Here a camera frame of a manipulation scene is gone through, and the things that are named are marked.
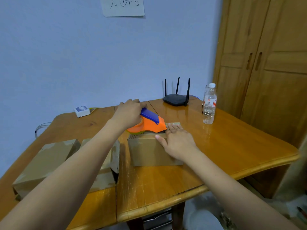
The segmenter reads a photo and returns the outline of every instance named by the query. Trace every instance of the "orange tape dispenser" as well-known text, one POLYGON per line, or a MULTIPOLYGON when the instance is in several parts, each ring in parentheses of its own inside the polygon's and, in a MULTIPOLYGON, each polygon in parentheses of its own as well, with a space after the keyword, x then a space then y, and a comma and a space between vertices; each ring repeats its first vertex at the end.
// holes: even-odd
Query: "orange tape dispenser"
POLYGON ((145 131, 158 133, 166 130, 164 119, 147 108, 142 109, 141 118, 142 121, 139 124, 127 129, 130 134, 138 135, 145 131))

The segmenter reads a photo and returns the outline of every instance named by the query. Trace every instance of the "person's right arm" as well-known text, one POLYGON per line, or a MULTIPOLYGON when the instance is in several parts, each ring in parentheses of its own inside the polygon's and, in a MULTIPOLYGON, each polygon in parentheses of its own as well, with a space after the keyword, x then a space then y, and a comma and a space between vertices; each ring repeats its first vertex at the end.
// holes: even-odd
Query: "person's right arm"
POLYGON ((180 125, 168 125, 167 142, 156 139, 165 151, 186 163, 202 179, 215 195, 239 229, 284 229, 299 230, 279 212, 246 189, 196 146, 190 133, 180 125))

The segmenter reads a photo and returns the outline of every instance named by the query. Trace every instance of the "blue tape dispenser handle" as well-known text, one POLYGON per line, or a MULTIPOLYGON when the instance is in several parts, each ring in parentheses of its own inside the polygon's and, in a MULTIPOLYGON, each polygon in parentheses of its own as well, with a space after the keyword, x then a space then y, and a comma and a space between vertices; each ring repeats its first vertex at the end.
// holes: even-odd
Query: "blue tape dispenser handle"
POLYGON ((147 118, 151 121, 154 121, 156 124, 159 124, 159 122, 160 122, 159 116, 156 113, 148 110, 147 108, 142 109, 141 116, 143 116, 143 117, 145 117, 145 118, 147 118))

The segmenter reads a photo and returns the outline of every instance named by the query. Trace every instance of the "table leg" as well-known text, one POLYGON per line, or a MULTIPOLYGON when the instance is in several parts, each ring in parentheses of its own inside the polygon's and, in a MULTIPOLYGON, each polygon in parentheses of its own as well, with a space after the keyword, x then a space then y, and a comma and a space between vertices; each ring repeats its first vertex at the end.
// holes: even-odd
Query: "table leg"
POLYGON ((144 230, 142 218, 127 221, 130 230, 144 230))
POLYGON ((182 230, 183 211, 185 210, 185 202, 172 206, 172 227, 173 230, 182 230))

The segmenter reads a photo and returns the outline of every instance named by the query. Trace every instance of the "water bottle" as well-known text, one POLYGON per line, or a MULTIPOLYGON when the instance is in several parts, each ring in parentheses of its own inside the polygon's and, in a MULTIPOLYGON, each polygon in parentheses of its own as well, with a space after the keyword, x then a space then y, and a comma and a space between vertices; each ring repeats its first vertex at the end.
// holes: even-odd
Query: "water bottle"
POLYGON ((204 104, 203 104, 203 122, 205 124, 212 124, 214 120, 215 107, 216 107, 216 90, 215 83, 210 83, 206 85, 206 92, 204 95, 204 104))

